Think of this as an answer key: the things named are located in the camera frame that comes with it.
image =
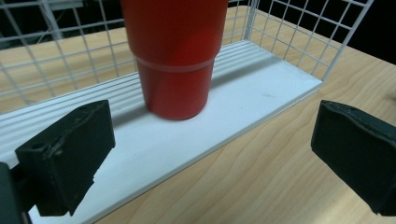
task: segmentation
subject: red plastic cup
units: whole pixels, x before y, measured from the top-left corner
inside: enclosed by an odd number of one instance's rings
[[[121,0],[147,108],[188,119],[204,107],[228,0]]]

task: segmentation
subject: wooden surface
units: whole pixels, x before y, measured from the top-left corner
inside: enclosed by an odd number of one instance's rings
[[[233,25],[228,24],[227,29],[233,29]],[[122,30],[111,34],[117,36],[117,32],[124,35]],[[105,39],[104,34],[92,35],[92,43],[98,46]],[[64,40],[63,43],[71,48],[64,50],[72,50],[72,46],[83,48],[74,40]],[[55,47],[43,49],[48,45],[39,45],[35,52],[51,54]],[[309,48],[314,54],[321,52],[319,45]],[[124,45],[120,55],[130,58],[127,52]],[[7,51],[7,54],[0,52],[2,63],[6,63],[6,59],[8,62],[21,60],[19,55],[22,54],[16,49]],[[98,56],[102,59],[99,63],[111,60],[103,55]],[[292,52],[287,60],[293,62],[299,57],[298,52]],[[87,66],[87,62],[80,62],[77,56],[72,59],[74,61],[70,62],[77,70]],[[309,69],[312,63],[306,62],[303,66]],[[24,68],[21,73],[25,74],[27,70]],[[309,145],[321,99],[356,106],[396,125],[395,76],[395,65],[346,48],[319,92],[97,223],[396,223],[396,217],[373,214],[369,206],[311,151]],[[30,81],[27,80],[25,85],[34,83]],[[3,84],[5,82],[1,83],[2,90],[8,88]],[[73,90],[68,83],[59,84],[63,87],[60,93]],[[50,97],[43,93],[45,91],[37,89],[28,93],[34,103],[43,100],[42,95]],[[18,96],[2,99],[2,109],[5,105],[10,108],[22,106],[16,99]]]

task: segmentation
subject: white wire rack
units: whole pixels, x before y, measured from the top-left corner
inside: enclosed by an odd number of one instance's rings
[[[34,223],[87,223],[317,90],[373,0],[230,1],[208,103],[180,122],[145,109],[123,20],[107,1],[0,3],[1,161],[17,164],[16,147],[77,106],[110,102],[117,145],[74,216],[30,212]],[[86,7],[96,21],[86,22]],[[22,28],[26,8],[41,31]]]
[[[112,78],[136,72],[135,60],[128,49],[122,18],[108,19],[106,1],[95,1],[96,22],[82,23],[83,0],[37,0],[7,3],[1,0],[3,29],[10,35],[0,38],[0,112],[32,105],[70,91],[87,88]],[[337,8],[329,5],[338,2]],[[230,1],[236,10],[228,13],[223,44],[249,40],[324,80],[352,37],[372,0],[273,0],[267,12],[257,10],[260,0]],[[46,26],[27,33],[18,15],[26,10],[39,11]],[[72,26],[61,27],[65,12],[73,15]],[[304,23],[311,21],[311,27]],[[318,35],[325,27],[327,36]],[[89,34],[90,29],[102,32]],[[292,35],[283,35],[292,30]],[[64,38],[64,34],[77,36]],[[43,38],[50,42],[40,43]]]

